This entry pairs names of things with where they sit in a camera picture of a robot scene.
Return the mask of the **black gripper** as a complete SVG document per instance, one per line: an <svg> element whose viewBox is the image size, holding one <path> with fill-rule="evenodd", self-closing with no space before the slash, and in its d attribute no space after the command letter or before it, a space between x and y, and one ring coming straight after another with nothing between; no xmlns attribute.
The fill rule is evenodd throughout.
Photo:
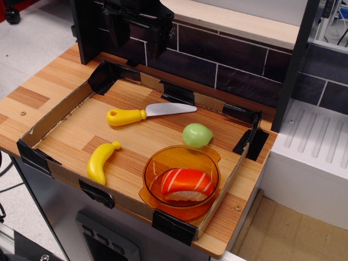
<svg viewBox="0 0 348 261"><path fill-rule="evenodd" d="M121 48L130 39L130 26L148 30L150 60L157 60L166 51L175 34L174 13L161 1L105 1L105 22L115 46Z"/></svg>

